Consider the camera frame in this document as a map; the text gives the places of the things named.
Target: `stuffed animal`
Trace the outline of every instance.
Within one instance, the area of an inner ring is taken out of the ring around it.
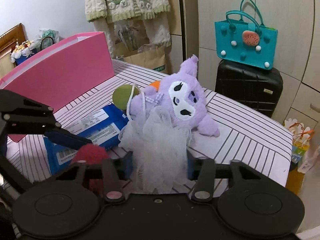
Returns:
[[[193,55],[181,64],[178,73],[143,89],[146,115],[153,107],[162,106],[169,111],[174,126],[197,128],[203,135],[217,137],[220,135],[218,124],[207,114],[204,91],[196,79],[197,62],[198,58]],[[141,93],[132,98],[129,112],[133,120],[143,113]]]

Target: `teal felt bag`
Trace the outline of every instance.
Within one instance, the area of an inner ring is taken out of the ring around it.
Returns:
[[[261,24],[242,11],[242,0],[240,10],[228,11],[225,21],[214,23],[217,54],[223,59],[270,70],[273,67],[278,31],[265,27],[256,4],[249,1],[254,5]],[[229,19],[231,14],[240,15],[240,20]],[[251,22],[244,22],[243,16]]]

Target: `striped tablecloth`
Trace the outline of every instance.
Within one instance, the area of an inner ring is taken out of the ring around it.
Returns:
[[[112,93],[120,85],[136,83],[145,87],[166,76],[117,60],[113,60],[113,67],[114,77],[87,91],[54,114],[62,127],[111,103]],[[209,89],[204,88],[204,93],[209,115],[220,124],[220,136],[206,137],[195,132],[189,147],[192,154],[214,158],[217,163],[241,160],[284,186],[291,159],[291,134],[278,122],[247,106]],[[112,158],[119,158],[126,152],[114,147],[109,154]],[[8,139],[7,157],[31,182],[50,177],[47,152],[41,135],[27,135],[18,143]],[[227,189],[227,180],[217,179],[215,183],[214,195],[219,196]],[[172,192],[189,192],[193,186],[194,182],[191,181],[184,186],[176,185]],[[6,183],[4,187],[10,190],[11,186]],[[124,191],[134,191],[131,181],[124,183]]]

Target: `blue package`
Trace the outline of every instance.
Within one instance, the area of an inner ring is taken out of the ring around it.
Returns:
[[[114,104],[110,104],[64,128],[72,134],[90,139],[93,144],[100,145],[108,150],[120,143],[118,134],[127,122],[128,118],[122,111],[116,108]],[[51,174],[67,167],[77,152],[52,143],[47,137],[44,137],[44,144],[47,149]]]

